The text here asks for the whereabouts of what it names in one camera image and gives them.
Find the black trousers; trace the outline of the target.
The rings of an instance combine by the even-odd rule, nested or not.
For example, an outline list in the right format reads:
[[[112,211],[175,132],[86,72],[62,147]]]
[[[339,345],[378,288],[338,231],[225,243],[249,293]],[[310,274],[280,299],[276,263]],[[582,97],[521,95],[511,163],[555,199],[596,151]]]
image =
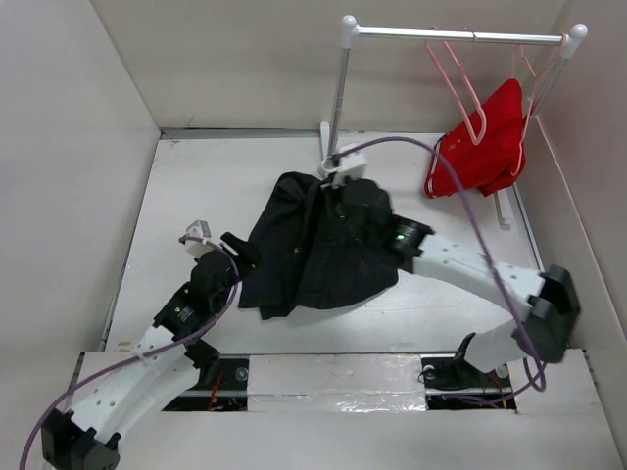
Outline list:
[[[301,172],[279,176],[249,235],[260,260],[243,281],[239,307],[269,320],[298,306],[353,306],[397,283],[397,269],[377,264],[351,236],[338,212],[339,189]]]

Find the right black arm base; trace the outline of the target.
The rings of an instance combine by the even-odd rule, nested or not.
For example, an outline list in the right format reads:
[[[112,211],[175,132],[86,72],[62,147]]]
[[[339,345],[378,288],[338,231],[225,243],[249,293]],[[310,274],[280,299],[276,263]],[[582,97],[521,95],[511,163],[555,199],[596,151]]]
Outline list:
[[[481,372],[465,362],[464,356],[475,333],[467,335],[456,352],[428,353],[420,357],[417,382],[424,386],[428,410],[502,409],[516,410],[512,384],[505,367]]]

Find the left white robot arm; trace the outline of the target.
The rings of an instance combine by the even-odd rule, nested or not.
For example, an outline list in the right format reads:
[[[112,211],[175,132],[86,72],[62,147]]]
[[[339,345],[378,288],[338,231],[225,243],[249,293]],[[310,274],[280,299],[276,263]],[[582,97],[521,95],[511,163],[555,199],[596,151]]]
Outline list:
[[[40,425],[44,460],[55,469],[115,469],[120,445],[137,424],[182,392],[217,379],[219,352],[203,339],[260,261],[257,245],[226,232],[180,238],[195,256],[190,277],[132,346],[129,358],[77,383],[99,385],[66,411],[52,408]]]

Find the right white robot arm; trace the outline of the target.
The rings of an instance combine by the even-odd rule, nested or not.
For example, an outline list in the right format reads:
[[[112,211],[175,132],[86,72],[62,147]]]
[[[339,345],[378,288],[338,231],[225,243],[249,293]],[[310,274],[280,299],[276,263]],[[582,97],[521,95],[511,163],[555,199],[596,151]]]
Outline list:
[[[494,262],[448,240],[432,227],[393,213],[389,195],[374,181],[347,180],[339,189],[339,213],[376,263],[445,282],[507,310],[511,319],[467,335],[453,361],[456,379],[476,385],[509,362],[562,362],[581,312],[570,272]]]

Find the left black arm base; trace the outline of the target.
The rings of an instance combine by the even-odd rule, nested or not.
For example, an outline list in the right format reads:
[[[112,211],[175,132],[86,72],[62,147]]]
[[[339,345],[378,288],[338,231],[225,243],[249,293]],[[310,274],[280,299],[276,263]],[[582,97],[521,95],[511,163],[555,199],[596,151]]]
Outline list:
[[[207,385],[198,384],[185,391],[164,411],[171,412],[239,412],[248,409],[250,358],[227,355],[220,359],[217,373]]]

